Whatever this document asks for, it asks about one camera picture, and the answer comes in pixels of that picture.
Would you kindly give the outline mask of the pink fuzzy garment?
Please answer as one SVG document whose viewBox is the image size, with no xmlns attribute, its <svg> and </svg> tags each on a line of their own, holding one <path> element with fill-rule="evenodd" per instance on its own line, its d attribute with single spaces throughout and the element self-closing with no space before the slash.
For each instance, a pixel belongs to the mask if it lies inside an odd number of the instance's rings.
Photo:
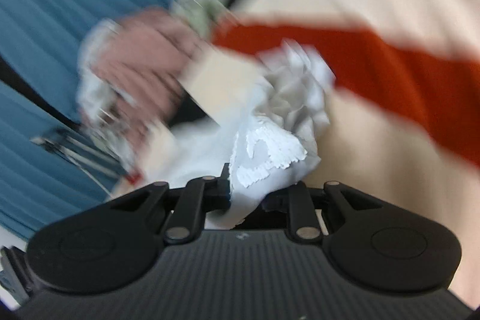
<svg viewBox="0 0 480 320">
<path fill-rule="evenodd" d="M 124 127 L 120 134 L 137 151 L 152 123 L 175 115 L 185 95 L 181 75 L 203 39 L 159 8 L 125 17 L 114 27 L 93 72 L 114 87 L 113 109 Z"/>
</svg>

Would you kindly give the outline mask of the grey white cloth pile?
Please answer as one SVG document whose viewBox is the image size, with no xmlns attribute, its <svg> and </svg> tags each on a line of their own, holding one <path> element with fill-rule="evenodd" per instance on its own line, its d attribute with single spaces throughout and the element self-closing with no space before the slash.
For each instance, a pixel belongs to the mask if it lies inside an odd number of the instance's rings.
<svg viewBox="0 0 480 320">
<path fill-rule="evenodd" d="M 119 32 L 118 23 L 103 19 L 84 37 L 77 56 L 79 87 L 76 102 L 85 132 L 94 145 L 118 160 L 128 172 L 134 168 L 136 156 L 123 135 L 127 129 L 126 122 L 114 113 L 114 104 L 119 97 L 125 98 L 128 103 L 133 100 L 126 92 L 113 87 L 94 73 L 101 55 Z"/>
</svg>

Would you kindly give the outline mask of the green floral cloth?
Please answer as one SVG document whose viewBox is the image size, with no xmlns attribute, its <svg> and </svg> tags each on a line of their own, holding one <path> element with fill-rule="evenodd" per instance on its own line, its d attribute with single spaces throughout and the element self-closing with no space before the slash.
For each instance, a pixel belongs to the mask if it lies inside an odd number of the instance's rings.
<svg viewBox="0 0 480 320">
<path fill-rule="evenodd" d="M 204 40 L 210 40 L 219 25 L 235 20 L 228 0 L 173 0 L 170 12 Z"/>
</svg>

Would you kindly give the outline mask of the blue curtain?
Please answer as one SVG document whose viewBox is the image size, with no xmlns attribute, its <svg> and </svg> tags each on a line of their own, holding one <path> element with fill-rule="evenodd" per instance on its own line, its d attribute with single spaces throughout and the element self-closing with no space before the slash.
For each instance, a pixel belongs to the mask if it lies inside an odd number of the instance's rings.
<svg viewBox="0 0 480 320">
<path fill-rule="evenodd" d="M 1 63 L 68 120 L 77 121 L 77 51 L 105 17 L 171 0 L 1 0 Z M 1 85 L 1 224 L 23 240 L 45 225 L 105 199 L 111 179 L 95 184 L 78 168 L 33 143 L 61 123 Z"/>
</svg>

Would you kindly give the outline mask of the white garment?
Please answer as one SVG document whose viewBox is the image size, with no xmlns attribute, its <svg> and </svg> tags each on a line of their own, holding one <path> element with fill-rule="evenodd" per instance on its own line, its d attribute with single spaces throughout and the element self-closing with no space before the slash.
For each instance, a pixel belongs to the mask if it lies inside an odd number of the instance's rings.
<svg viewBox="0 0 480 320">
<path fill-rule="evenodd" d="M 208 229 L 236 227 L 265 196 L 301 181 L 321 161 L 316 137 L 329 126 L 325 93 L 334 73 L 315 48 L 292 40 L 260 57 L 267 68 L 245 102 L 217 119 L 174 126 L 145 169 L 151 182 L 179 188 L 226 167 L 230 206 L 208 213 Z"/>
</svg>

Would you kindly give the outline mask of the striped cream red black blanket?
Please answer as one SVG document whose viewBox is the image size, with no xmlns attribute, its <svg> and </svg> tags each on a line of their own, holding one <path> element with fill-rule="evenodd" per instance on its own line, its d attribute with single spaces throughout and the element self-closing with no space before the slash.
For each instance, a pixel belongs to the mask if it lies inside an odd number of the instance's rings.
<svg viewBox="0 0 480 320">
<path fill-rule="evenodd" d="M 441 223 L 460 241 L 451 290 L 479 304 L 479 0 L 228 0 L 235 17 L 197 51 L 182 85 L 206 113 L 247 99 L 285 40 L 334 73 L 319 165 L 341 182 Z"/>
</svg>

